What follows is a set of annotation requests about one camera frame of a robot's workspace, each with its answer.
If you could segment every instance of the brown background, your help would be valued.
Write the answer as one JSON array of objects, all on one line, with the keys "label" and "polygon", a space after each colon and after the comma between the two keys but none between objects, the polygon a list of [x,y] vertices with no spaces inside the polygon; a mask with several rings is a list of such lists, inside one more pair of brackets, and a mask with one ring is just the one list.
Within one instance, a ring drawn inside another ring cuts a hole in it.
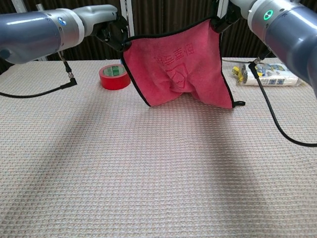
[{"label": "brown background", "polygon": [[[86,5],[112,4],[121,11],[120,0],[24,0],[28,11],[37,10],[42,3],[44,9],[77,8]],[[161,34],[179,30],[211,15],[212,0],[132,0],[135,34]],[[302,0],[302,4],[317,12],[316,0]],[[14,13],[11,0],[0,1],[0,14]],[[256,57],[265,49],[264,44],[249,30],[242,19],[223,35],[223,57]],[[119,54],[93,37],[65,51],[67,60],[118,59]],[[49,60],[58,60],[56,55]],[[11,64],[0,59],[0,74]]]}]

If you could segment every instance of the red towel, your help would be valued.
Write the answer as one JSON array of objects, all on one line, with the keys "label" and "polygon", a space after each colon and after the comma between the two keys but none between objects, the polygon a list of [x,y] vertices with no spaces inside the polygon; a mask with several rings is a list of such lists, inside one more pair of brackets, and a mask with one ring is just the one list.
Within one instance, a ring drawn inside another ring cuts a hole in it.
[{"label": "red towel", "polygon": [[222,74],[219,34],[204,20],[166,36],[136,36],[122,62],[141,97],[158,106],[183,93],[231,109],[233,97]]}]

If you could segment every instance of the table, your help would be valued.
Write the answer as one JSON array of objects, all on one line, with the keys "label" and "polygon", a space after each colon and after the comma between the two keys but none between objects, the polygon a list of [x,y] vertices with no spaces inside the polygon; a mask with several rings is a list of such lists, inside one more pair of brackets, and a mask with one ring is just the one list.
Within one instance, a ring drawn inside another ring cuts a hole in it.
[{"label": "table", "polygon": [[[98,71],[112,63],[70,61],[77,86],[0,98],[0,237],[317,237],[317,149],[284,139],[234,64],[223,73],[247,104],[225,110],[107,91]],[[30,62],[1,75],[0,92],[67,81],[62,62]],[[313,90],[266,91],[285,131],[317,142]]]}]

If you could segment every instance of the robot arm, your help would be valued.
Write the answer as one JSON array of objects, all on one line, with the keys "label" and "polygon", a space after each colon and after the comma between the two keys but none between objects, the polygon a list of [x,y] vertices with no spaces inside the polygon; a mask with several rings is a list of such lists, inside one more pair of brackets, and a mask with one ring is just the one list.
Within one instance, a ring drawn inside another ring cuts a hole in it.
[{"label": "robot arm", "polygon": [[0,15],[0,58],[26,63],[77,46],[90,35],[121,51],[121,41],[107,30],[110,23],[128,36],[126,20],[112,5]]},{"label": "robot arm", "polygon": [[317,95],[317,14],[299,0],[230,1],[235,14],[238,7],[250,30]]}]

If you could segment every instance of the red tape roll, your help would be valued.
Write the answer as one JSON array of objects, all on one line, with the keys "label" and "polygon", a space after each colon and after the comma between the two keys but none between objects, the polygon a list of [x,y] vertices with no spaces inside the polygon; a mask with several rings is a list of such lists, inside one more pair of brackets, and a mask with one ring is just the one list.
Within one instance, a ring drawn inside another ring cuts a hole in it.
[{"label": "red tape roll", "polygon": [[130,77],[121,64],[112,64],[99,70],[101,85],[108,90],[119,90],[130,84]]}]

